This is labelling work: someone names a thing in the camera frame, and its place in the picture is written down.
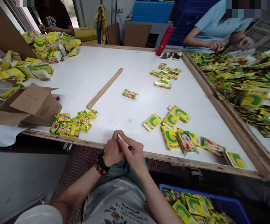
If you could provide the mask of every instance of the hand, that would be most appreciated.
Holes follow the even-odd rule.
[[[124,142],[123,140],[118,139],[121,150],[124,152],[128,163],[134,169],[134,171],[137,174],[140,173],[143,169],[146,168],[143,158],[143,144],[125,136],[125,134],[122,132],[119,134],[125,141]],[[132,147],[131,150],[129,150],[126,143]]]
[[[45,32],[45,26],[43,24],[40,24],[39,25],[39,29],[40,29],[40,31]]]
[[[241,40],[239,47],[241,49],[248,49],[254,46],[254,41],[250,37],[245,37]]]
[[[214,51],[220,51],[226,45],[224,40],[210,41],[205,44],[205,47],[211,48]]]
[[[118,136],[117,134],[121,134],[122,130],[117,130],[113,133],[112,138],[107,141],[105,155],[103,156],[104,163],[106,166],[111,167],[113,164],[121,161],[125,155],[120,150],[118,144]]]
[[[46,27],[45,31],[47,33],[50,33],[50,32],[60,32],[60,28],[58,28],[56,26],[49,26],[49,27]]]

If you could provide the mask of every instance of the pile of packets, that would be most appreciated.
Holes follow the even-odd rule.
[[[38,31],[22,34],[28,44],[33,44],[36,56],[46,63],[59,63],[67,55],[71,57],[78,54],[81,40],[61,32],[41,34]]]
[[[50,133],[55,135],[67,136],[69,138],[79,138],[80,129],[87,133],[92,127],[90,120],[95,120],[99,112],[90,109],[78,112],[78,115],[71,118],[70,114],[55,115],[56,121],[50,128]]]
[[[170,68],[170,67],[166,67],[167,64],[165,63],[161,63],[158,67],[158,69],[160,69],[161,71],[157,71],[157,70],[151,70],[150,74],[160,78],[161,80],[157,80],[155,81],[155,85],[157,87],[161,87],[164,89],[171,89],[172,88],[172,84],[170,82],[171,79],[175,79],[177,80],[179,77],[179,73],[182,71],[179,68]]]
[[[191,53],[241,118],[270,138],[270,50],[255,56]]]
[[[27,78],[48,80],[53,74],[53,68],[39,59],[26,58],[22,61],[17,52],[9,50],[5,54],[0,50],[0,80],[12,84],[3,92],[0,91],[0,99],[6,100],[18,88],[24,87],[23,81]]]
[[[154,114],[143,123],[149,131],[153,131],[160,123],[163,124],[161,131],[168,150],[181,150],[184,155],[190,152],[199,154],[197,147],[200,147],[215,156],[224,158],[229,166],[247,168],[238,153],[229,152],[224,146],[214,141],[191,133],[190,131],[177,128],[176,124],[178,120],[187,123],[191,120],[191,115],[176,105],[170,106],[169,110],[170,112],[165,119],[162,119],[158,114]]]
[[[167,188],[163,188],[163,195],[183,223],[236,224],[225,212],[218,213],[208,197]]]

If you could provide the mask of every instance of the black shirt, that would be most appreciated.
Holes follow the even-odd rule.
[[[72,24],[66,7],[60,0],[50,0],[49,7],[36,6],[39,18],[45,26],[56,26],[67,29]]]

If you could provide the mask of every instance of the sleeve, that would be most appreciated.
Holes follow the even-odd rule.
[[[67,12],[65,5],[62,2],[61,2],[61,13],[62,13],[64,22],[66,23],[66,25],[71,25],[72,24],[71,18],[69,16],[69,13]]]
[[[211,7],[207,13],[196,23],[196,27],[199,28],[201,31],[207,27],[218,15],[218,10],[220,9],[220,2],[216,3],[213,7]]]
[[[14,224],[63,224],[60,212],[50,205],[38,205],[23,212]]]
[[[239,31],[242,31],[242,30],[245,30],[249,25],[250,23],[252,22],[253,19],[244,19],[241,23],[241,25],[234,31],[234,32],[239,32]]]

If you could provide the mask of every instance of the light blue shirt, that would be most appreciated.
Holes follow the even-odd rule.
[[[196,27],[201,32],[196,36],[196,39],[201,41],[216,41],[222,40],[233,32],[239,32],[246,29],[253,18],[229,18],[219,24],[221,18],[226,13],[226,0],[217,2],[208,12],[196,23]],[[210,48],[205,47],[186,47],[186,51],[210,51]]]

